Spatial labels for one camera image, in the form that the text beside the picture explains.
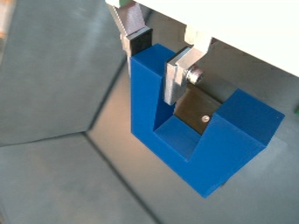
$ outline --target metal plate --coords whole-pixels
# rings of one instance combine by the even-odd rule
[[[188,84],[185,94],[176,104],[173,113],[193,130],[202,134],[208,126],[208,121],[204,121],[204,118],[210,118],[218,107],[220,102],[198,87]]]

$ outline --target metal clamp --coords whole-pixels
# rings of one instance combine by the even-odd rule
[[[106,6],[120,31],[122,49],[129,59],[152,46],[153,30],[145,26],[138,3],[126,0],[112,2],[113,5],[110,0],[106,0]]]
[[[189,26],[185,29],[184,40],[193,47],[184,47],[165,65],[162,99],[168,105],[173,105],[182,96],[186,82],[193,85],[200,82],[202,71],[194,63],[204,56],[210,45],[210,36]]]

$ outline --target screw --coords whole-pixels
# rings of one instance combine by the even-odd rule
[[[190,68],[185,71],[185,79],[192,85],[197,85],[201,81],[202,71],[196,65],[192,65]]]
[[[200,119],[204,123],[206,123],[209,120],[210,120],[210,118],[206,116],[206,115],[204,115],[202,117],[201,117],[201,119]]]

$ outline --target blue block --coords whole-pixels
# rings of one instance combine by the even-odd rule
[[[132,133],[201,197],[222,185],[266,147],[284,115],[237,90],[200,135],[164,103],[164,63],[154,45],[130,58]]]

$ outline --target gray surface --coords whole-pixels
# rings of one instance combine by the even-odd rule
[[[5,224],[153,224],[81,134],[0,148]]]
[[[177,50],[182,26],[158,14],[152,17],[154,40]],[[117,81],[93,130],[88,133],[166,224],[293,224],[299,220],[299,79],[218,43],[201,62],[201,87],[218,99],[240,87],[285,114],[265,150],[202,199],[129,131],[129,81]]]
[[[86,130],[122,57],[104,1],[17,1],[0,67],[0,145]]]

